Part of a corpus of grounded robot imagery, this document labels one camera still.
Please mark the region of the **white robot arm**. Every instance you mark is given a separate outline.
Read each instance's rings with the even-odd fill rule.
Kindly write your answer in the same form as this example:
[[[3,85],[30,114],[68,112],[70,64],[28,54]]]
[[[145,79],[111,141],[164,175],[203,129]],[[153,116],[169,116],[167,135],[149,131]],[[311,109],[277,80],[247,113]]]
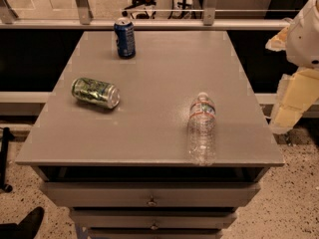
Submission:
[[[319,99],[319,0],[308,0],[290,24],[269,39],[265,48],[284,51],[298,67],[279,81],[269,126],[275,134],[293,129]]]

